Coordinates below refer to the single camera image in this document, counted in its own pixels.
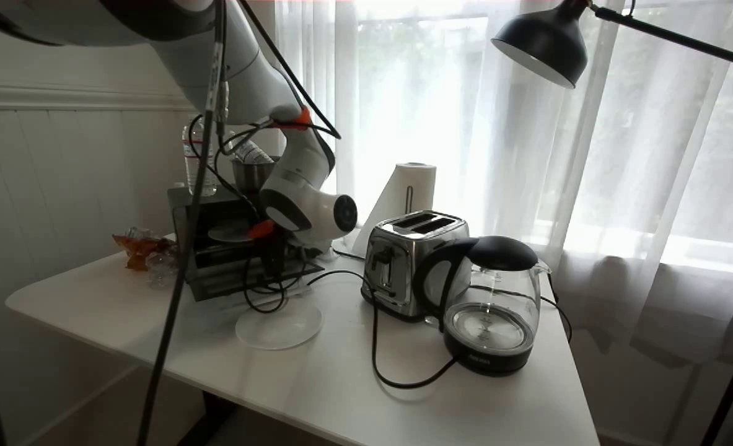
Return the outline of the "white plate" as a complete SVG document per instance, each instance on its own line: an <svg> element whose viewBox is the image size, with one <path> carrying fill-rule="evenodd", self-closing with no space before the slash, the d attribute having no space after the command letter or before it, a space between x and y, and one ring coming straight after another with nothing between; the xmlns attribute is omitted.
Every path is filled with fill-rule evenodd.
<svg viewBox="0 0 733 446"><path fill-rule="evenodd" d="M323 310L306 297L267 297L239 315L235 335L251 348L287 350L310 341L323 321Z"/></svg>
<svg viewBox="0 0 733 446"><path fill-rule="evenodd" d="M238 245L251 241L250 226L247 221L226 221L208 229L207 235L211 240L229 245Z"/></svg>

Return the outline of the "toaster oven door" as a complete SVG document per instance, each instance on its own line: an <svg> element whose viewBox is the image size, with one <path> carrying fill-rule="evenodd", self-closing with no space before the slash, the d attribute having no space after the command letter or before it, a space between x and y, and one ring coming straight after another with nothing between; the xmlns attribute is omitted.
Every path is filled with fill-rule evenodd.
<svg viewBox="0 0 733 446"><path fill-rule="evenodd" d="M279 292L299 282L299 278L315 274L324 267L312 261L290 259L284 264L279 276L270 276L258 259L249 259L210 266L197 271L197 275L187 277L195 301L201 302L215 297L224 297L244 290L263 290Z"/></svg>

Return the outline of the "black toaster oven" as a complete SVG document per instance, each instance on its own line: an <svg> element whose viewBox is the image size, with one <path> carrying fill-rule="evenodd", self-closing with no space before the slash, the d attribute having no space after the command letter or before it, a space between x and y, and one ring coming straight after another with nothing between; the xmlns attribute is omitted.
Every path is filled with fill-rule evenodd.
<svg viewBox="0 0 733 446"><path fill-rule="evenodd" d="M193 196L187 188L172 188L168 190L167 194L172 210L178 251L179 254L182 254L185 250L183 243L185 243L186 234L190 228L188 225L190 225ZM229 243L211 240L207 235L208 229L226 221L247 221L248 225L248 209L244 200L223 188L213 196L200 198L199 217L195 232L193 232L193 246L190 250L185 282L187 277L196 276L197 271L210 268L210 266L249 259L258 259L261 262L261 255L253 240L238 245L229 245ZM303 260L303 254L300 248L287 243L285 263L290 259ZM310 255L307 255L307 259L303 261L310 261Z"/></svg>

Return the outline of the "metal cup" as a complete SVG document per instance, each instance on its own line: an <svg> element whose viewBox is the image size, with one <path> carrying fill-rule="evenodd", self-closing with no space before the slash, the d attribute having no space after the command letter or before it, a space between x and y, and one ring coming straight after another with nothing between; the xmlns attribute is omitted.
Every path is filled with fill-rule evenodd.
<svg viewBox="0 0 733 446"><path fill-rule="evenodd" d="M270 156L270 163L245 164L241 160L231 161L235 187L244 194L256 194L278 164L279 156Z"/></svg>

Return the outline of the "crumpled plastic bottle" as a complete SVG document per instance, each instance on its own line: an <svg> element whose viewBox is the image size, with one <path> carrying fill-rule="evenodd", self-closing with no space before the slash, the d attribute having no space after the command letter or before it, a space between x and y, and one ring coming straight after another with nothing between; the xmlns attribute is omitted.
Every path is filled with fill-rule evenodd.
<svg viewBox="0 0 733 446"><path fill-rule="evenodd" d="M242 139L235 144L234 157L243 164L273 164L273 158L262 150L252 139Z"/></svg>

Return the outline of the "silver toaster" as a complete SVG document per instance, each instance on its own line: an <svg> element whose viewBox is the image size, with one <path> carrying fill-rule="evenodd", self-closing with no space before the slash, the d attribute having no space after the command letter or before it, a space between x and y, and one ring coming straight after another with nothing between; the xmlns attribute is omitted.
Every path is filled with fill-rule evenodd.
<svg viewBox="0 0 733 446"><path fill-rule="evenodd" d="M415 211L381 221L369 235L361 295L366 302L378 301L380 310L400 321L423 321L429 312L412 290L417 266L435 248L466 237L465 220L437 211Z"/></svg>

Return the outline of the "clear water bottle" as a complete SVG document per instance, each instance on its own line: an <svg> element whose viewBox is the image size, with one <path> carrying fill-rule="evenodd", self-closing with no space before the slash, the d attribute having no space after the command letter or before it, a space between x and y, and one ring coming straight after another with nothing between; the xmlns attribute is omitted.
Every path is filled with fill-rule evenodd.
<svg viewBox="0 0 733 446"><path fill-rule="evenodd" d="M184 150L186 183L188 192L192 195L196 189L198 180L198 169L200 164L199 155L202 152L202 144L204 143L204 118L197 115L191 118L184 126L182 131L182 146ZM204 175L203 186L200 189L201 196L213 196L218 190L218 178L211 173L211 156L214 155L214 149L209 150L207 158L208 168Z"/></svg>

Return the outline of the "crumpled orange plastic wrap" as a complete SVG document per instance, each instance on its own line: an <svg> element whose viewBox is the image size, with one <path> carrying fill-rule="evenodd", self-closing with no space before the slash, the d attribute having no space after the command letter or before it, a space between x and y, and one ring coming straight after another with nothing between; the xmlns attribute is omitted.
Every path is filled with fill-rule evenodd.
<svg viewBox="0 0 733 446"><path fill-rule="evenodd" d="M112 234L112 240L126 252L126 268L146 274L151 288L168 288L176 278L178 246L175 241L139 227Z"/></svg>

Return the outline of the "paper towel roll on holder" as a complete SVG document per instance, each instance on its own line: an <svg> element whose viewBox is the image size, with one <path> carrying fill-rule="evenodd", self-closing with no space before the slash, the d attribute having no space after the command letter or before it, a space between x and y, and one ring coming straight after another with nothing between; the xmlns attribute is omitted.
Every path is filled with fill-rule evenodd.
<svg viewBox="0 0 733 446"><path fill-rule="evenodd" d="M437 167L422 163L396 164L390 178L381 183L379 197L354 232L333 247L345 254L364 258L370 232L381 221L433 209Z"/></svg>

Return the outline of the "glass electric kettle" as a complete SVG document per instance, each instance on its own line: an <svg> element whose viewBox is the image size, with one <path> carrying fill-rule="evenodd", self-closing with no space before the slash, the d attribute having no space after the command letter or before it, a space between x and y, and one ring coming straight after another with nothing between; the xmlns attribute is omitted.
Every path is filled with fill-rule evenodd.
<svg viewBox="0 0 733 446"><path fill-rule="evenodd" d="M446 241L418 263L415 299L432 315L455 361L485 376L510 375L530 357L548 266L503 236Z"/></svg>

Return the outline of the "black lamp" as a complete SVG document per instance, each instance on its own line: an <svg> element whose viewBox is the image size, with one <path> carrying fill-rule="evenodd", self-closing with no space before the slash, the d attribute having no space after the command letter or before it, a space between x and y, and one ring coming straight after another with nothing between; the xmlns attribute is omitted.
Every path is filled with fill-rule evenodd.
<svg viewBox="0 0 733 446"><path fill-rule="evenodd" d="M596 18L612 22L665 42L733 63L733 51L701 42L633 17L632 13L599 7L593 0L561 0L544 11L526 12L505 23L493 37L494 47L514 62L556 85L573 89L587 64L579 20L590 9ZM714 446L733 406L733 373L706 429L700 446Z"/></svg>

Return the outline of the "white sheer curtain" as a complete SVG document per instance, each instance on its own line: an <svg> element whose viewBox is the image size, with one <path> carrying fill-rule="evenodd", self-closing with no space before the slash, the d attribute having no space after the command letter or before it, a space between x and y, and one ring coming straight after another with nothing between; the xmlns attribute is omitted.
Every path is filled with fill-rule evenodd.
<svg viewBox="0 0 733 446"><path fill-rule="evenodd" d="M491 38L560 0L277 0L276 42L343 138L364 223L395 164L437 211L548 263L604 354L733 358L733 65L595 18L567 89Z"/></svg>

